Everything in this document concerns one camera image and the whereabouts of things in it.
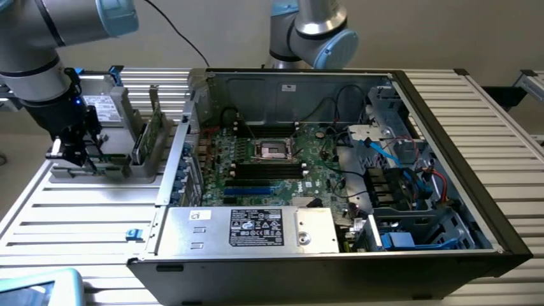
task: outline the white wall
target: white wall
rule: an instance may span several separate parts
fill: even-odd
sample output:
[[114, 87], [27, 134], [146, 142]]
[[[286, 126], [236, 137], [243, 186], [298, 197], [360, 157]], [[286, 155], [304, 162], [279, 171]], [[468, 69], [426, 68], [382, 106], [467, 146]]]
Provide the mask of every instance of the white wall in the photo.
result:
[[[66, 65], [104, 69], [202, 67], [162, 16], [135, 0], [140, 31], [60, 50]], [[482, 84], [511, 85], [544, 69], [544, 0], [342, 0], [360, 49], [350, 67], [466, 68]], [[258, 67], [268, 55], [271, 0], [155, 0], [215, 67]], [[542, 118], [522, 106], [520, 120]], [[24, 114], [0, 113], [0, 133], [35, 133]]]

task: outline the robotic arm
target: robotic arm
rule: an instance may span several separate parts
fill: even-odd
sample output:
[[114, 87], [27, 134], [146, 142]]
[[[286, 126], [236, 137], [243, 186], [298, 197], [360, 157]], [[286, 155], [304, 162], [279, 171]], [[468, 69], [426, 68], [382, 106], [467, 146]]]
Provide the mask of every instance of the robotic arm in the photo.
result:
[[[274, 5], [270, 68], [343, 68], [358, 48], [338, 0], [287, 0]], [[4, 83], [54, 146], [46, 157], [96, 170], [103, 127], [82, 100], [79, 76], [58, 47], [138, 30], [132, 0], [0, 0], [0, 84]]]
[[338, 0], [275, 3], [266, 68], [303, 68], [304, 62], [315, 69], [346, 67], [359, 44], [358, 33], [347, 25], [348, 12]]
[[47, 158], [94, 167], [102, 126], [82, 102], [79, 77], [58, 47], [138, 30], [132, 0], [0, 0], [0, 78], [36, 123], [50, 132]]

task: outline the green circuit board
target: green circuit board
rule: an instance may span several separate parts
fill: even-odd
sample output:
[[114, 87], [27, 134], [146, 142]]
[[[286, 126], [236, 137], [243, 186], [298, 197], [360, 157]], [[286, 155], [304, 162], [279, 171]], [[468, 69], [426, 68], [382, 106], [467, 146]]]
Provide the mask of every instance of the green circuit board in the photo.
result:
[[[203, 206], [287, 206], [302, 205], [314, 198], [320, 198], [323, 205], [332, 209], [335, 218], [342, 217], [347, 208], [347, 200], [339, 198], [331, 188], [327, 188], [327, 180], [335, 186], [342, 180], [342, 174], [327, 169], [320, 158], [320, 149], [326, 139], [318, 139], [316, 133], [326, 132], [326, 128], [319, 125], [306, 125], [296, 132], [292, 138], [236, 138], [228, 131], [214, 132], [204, 140], [200, 146], [200, 166], [203, 168], [206, 189], [203, 191]], [[255, 159], [256, 142], [288, 142], [291, 154], [295, 154], [291, 160], [271, 161]], [[327, 141], [324, 151], [332, 151], [332, 141]], [[339, 163], [331, 159], [327, 165], [339, 169]], [[270, 180], [274, 194], [259, 196], [238, 196], [236, 204], [224, 204], [226, 182], [232, 179], [228, 168], [231, 162], [240, 163], [306, 163], [308, 175], [303, 179]], [[346, 196], [346, 190], [336, 191], [338, 195]]]

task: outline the metal rail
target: metal rail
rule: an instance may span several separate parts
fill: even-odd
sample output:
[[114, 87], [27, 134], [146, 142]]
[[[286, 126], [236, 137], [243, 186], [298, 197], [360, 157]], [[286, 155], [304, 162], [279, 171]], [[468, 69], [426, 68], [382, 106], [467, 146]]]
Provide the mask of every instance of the metal rail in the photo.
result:
[[[159, 84], [162, 108], [171, 118], [179, 119], [190, 98], [188, 72], [187, 69], [132, 68], [123, 71], [132, 105], [144, 115], [151, 115], [147, 88], [150, 84]], [[470, 77], [459, 76], [452, 70], [406, 72], [535, 259], [502, 278], [475, 280], [443, 301], [370, 305], [542, 305], [542, 152]], [[124, 235], [130, 228], [150, 228], [164, 167], [155, 183], [144, 186], [51, 184], [50, 167], [46, 162], [0, 222], [0, 278], [74, 266], [86, 282], [88, 305], [158, 305], [124, 265], [147, 242], [128, 243]]]

